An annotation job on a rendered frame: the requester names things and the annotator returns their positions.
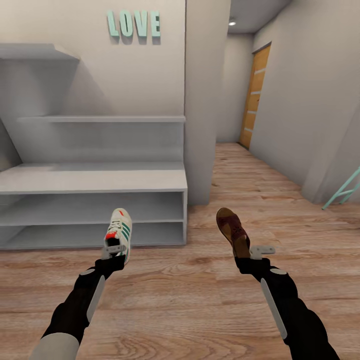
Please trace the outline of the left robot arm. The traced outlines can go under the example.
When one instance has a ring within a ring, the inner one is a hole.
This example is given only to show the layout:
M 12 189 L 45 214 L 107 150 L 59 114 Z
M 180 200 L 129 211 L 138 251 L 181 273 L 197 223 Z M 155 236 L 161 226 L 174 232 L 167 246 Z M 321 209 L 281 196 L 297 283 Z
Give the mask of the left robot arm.
M 114 271 L 123 270 L 125 245 L 102 248 L 101 259 L 79 275 L 73 291 L 54 311 L 44 335 L 27 360 L 76 360 L 85 328 L 91 323 L 105 281 Z

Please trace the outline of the gym shoe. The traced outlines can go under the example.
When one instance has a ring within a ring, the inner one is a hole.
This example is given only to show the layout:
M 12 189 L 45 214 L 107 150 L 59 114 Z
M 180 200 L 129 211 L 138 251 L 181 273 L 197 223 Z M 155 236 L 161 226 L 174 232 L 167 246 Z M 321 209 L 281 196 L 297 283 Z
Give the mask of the gym shoe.
M 111 254 L 113 257 L 124 256 L 124 265 L 130 260 L 132 229 L 133 223 L 128 212 L 123 208 L 115 209 L 104 237 L 104 246 L 106 248 L 118 245 L 126 246 L 125 251 Z

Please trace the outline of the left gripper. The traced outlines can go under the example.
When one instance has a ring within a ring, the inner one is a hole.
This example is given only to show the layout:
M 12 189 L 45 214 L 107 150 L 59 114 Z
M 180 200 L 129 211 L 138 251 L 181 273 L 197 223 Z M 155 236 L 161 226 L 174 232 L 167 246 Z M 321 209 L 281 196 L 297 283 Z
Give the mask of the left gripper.
M 106 260 L 98 259 L 97 261 L 95 261 L 95 266 L 100 264 L 107 265 L 110 268 L 110 273 L 109 273 L 110 276 L 114 271 L 123 270 L 125 267 L 124 263 L 125 263 L 125 256 L 119 255 L 119 256 L 113 256 L 112 258 Z

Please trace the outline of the sandal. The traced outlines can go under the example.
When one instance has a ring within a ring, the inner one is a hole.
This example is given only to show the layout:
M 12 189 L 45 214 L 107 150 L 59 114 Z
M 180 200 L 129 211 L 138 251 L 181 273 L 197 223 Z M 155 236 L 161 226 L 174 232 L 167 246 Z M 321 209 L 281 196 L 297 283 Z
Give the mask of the sandal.
M 236 258 L 250 258 L 250 239 L 243 229 L 239 217 L 229 208 L 223 207 L 216 214 L 220 232 L 230 242 Z

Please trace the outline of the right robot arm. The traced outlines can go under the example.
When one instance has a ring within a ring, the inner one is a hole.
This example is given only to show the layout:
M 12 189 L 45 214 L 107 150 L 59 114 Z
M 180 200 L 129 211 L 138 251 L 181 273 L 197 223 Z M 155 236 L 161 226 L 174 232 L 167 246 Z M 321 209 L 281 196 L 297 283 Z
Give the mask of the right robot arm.
M 298 298 L 295 282 L 284 271 L 271 266 L 262 255 L 276 253 L 273 246 L 251 246 L 250 258 L 235 262 L 243 275 L 253 275 L 260 283 L 272 316 L 292 360 L 340 360 L 328 342 L 328 334 L 319 316 Z

